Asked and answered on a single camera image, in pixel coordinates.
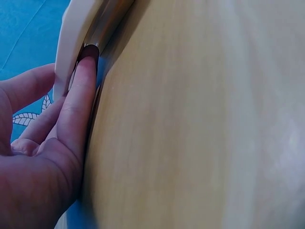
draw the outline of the leaf print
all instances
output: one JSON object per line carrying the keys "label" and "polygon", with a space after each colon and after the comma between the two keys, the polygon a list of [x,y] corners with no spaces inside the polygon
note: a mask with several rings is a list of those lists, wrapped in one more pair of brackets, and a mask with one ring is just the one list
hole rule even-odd
{"label": "leaf print", "polygon": [[28,126],[30,122],[36,119],[37,117],[38,114],[35,113],[22,113],[13,117],[13,123]]}
{"label": "leaf print", "polygon": [[50,106],[50,105],[51,105],[51,100],[50,100],[49,95],[47,94],[43,99],[41,112],[46,110],[48,108],[48,106]]}

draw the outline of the finger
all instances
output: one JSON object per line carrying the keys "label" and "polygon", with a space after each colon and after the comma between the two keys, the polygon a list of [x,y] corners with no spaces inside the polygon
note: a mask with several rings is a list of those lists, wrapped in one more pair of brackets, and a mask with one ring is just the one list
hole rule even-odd
{"label": "finger", "polygon": [[48,64],[0,82],[0,89],[6,93],[15,113],[46,95],[54,77],[54,64]]}
{"label": "finger", "polygon": [[39,149],[39,144],[30,139],[17,139],[11,144],[12,155],[33,156]]}
{"label": "finger", "polygon": [[19,139],[30,139],[37,144],[41,144],[55,126],[59,117],[65,97],[51,104],[24,130]]}
{"label": "finger", "polygon": [[57,122],[58,140],[79,160],[82,160],[87,124],[95,96],[97,58],[98,54],[94,58],[85,57],[79,62]]}

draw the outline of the blue fabric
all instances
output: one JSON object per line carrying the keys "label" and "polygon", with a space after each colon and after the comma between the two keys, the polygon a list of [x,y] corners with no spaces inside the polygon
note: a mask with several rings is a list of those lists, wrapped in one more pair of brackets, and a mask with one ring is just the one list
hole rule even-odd
{"label": "blue fabric", "polygon": [[[55,61],[61,18],[69,2],[0,0],[0,80]],[[50,102],[51,92],[17,112],[11,140]]]}

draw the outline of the hand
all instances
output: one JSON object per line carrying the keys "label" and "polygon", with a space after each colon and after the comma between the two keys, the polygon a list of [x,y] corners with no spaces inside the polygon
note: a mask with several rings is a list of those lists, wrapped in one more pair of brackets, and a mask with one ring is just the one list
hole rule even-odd
{"label": "hand", "polygon": [[67,96],[12,144],[12,115],[52,88],[54,65],[0,82],[0,228],[54,228],[80,191],[98,57],[83,53]]}

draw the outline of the light wood panel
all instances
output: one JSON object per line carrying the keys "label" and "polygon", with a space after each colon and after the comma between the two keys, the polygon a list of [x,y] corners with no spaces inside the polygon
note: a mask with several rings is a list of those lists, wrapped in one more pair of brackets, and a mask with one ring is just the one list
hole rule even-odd
{"label": "light wood panel", "polygon": [[137,1],[85,166],[103,229],[305,225],[305,2]]}

